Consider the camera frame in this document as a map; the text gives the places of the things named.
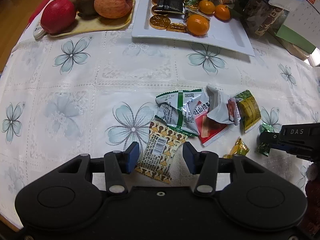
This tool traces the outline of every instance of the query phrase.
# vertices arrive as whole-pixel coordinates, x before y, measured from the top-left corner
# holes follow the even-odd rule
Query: calendar
[[[320,48],[320,0],[304,0],[289,12],[284,25]]]

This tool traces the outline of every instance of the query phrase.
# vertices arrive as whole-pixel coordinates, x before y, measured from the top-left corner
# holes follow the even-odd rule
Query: white plate
[[[198,42],[254,56],[248,36],[241,22],[236,19],[222,22],[215,16],[211,16],[208,36],[199,37],[188,33],[176,33],[152,28],[149,25],[149,19],[152,16],[152,6],[151,0],[140,0],[133,23],[132,37],[164,38]],[[179,23],[183,20],[183,15],[170,14],[170,20],[172,23]]]

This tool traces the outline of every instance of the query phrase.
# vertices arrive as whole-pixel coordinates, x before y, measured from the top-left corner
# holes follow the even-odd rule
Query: tablecloth
[[[134,140],[143,151],[155,97],[163,92],[207,84],[229,95],[249,89],[262,120],[275,131],[283,124],[319,121],[319,69],[268,34],[250,39],[251,57],[186,41],[132,38],[133,23],[118,31],[35,41],[39,18],[20,38],[0,79],[0,213],[19,228],[14,200],[25,185],[81,153],[102,157]],[[247,157],[304,190],[310,163],[273,149],[269,157],[256,153],[259,125],[246,134],[232,126],[207,147],[198,138],[188,140],[222,157],[241,136],[250,149]],[[195,185],[181,147],[170,173],[171,186]],[[137,172],[125,179],[129,187],[170,186]],[[220,174],[217,190],[229,182],[228,174]],[[94,174],[93,183],[104,189],[103,174]]]

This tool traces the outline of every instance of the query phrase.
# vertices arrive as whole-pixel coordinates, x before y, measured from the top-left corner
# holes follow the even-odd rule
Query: barcode
[[[164,151],[165,144],[167,143],[166,139],[158,138],[155,147],[153,148],[152,154],[160,155]]]
[[[188,93],[188,94],[184,94],[185,98],[194,98],[195,94],[194,93]]]

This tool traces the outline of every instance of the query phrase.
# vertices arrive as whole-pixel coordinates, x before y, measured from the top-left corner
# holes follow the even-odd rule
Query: red apple
[[[48,33],[58,33],[70,26],[76,18],[76,8],[69,0],[53,0],[42,13],[41,27]]]
[[[94,0],[94,9],[105,18],[117,19],[132,8],[132,0]]]

